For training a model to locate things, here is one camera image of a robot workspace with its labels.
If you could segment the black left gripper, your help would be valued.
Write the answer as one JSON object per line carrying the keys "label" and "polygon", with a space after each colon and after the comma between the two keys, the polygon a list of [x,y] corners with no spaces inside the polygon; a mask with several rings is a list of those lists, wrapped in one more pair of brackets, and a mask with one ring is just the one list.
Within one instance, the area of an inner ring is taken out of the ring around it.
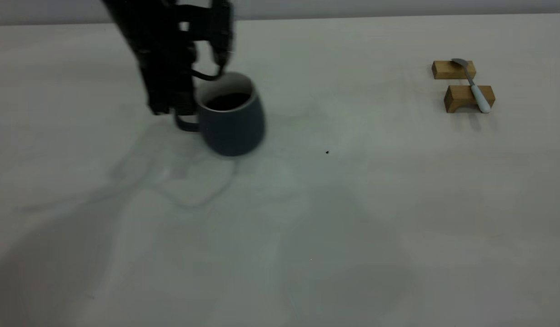
{"label": "black left gripper", "polygon": [[136,58],[153,115],[170,114],[170,104],[177,116],[197,112],[191,42],[180,30],[177,5],[176,0],[103,1]]}

